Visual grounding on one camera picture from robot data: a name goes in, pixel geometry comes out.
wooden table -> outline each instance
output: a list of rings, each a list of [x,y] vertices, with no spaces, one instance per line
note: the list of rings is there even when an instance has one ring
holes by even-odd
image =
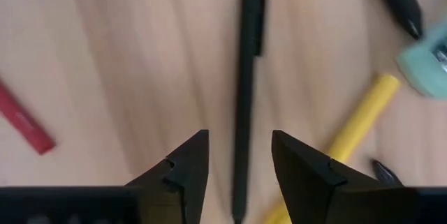
[[[445,0],[419,0],[428,24]],[[57,141],[37,156],[0,119],[0,184],[120,185],[210,129],[203,223],[230,223],[238,0],[0,0],[0,77]],[[271,132],[325,149],[377,73],[403,87],[351,159],[447,184],[447,102],[417,94],[381,0],[270,0],[257,61],[249,214],[279,199]]]

black pen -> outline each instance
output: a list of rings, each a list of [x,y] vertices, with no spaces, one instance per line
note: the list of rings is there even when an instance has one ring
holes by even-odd
[[[242,0],[235,111],[232,215],[242,223],[247,210],[254,57],[261,55],[265,0]]]
[[[418,0],[385,0],[400,26],[418,40],[423,37],[423,16]]]

table surface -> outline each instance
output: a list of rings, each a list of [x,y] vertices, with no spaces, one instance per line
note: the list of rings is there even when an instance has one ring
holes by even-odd
[[[445,0],[419,0],[428,26]],[[270,0],[256,61],[246,223],[279,199],[282,129],[324,150],[377,73],[402,88],[349,165],[445,185],[447,102],[423,98],[395,57],[411,44],[381,0]],[[57,141],[34,153],[0,119],[0,184],[121,185],[210,129],[203,223],[230,223],[238,0],[0,0],[0,77]]]

yellow marker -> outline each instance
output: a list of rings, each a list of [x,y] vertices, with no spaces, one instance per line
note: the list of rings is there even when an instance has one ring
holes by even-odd
[[[390,102],[400,82],[392,75],[382,75],[377,78],[374,86],[368,91],[354,114],[335,137],[329,148],[328,155],[335,160],[346,163],[354,149],[374,125],[377,117]],[[281,204],[268,216],[265,224],[291,224],[286,204]]]

red object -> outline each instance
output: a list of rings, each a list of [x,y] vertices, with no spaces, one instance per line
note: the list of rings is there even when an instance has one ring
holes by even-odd
[[[0,112],[40,155],[55,146],[50,136],[13,98],[2,83],[0,83]]]

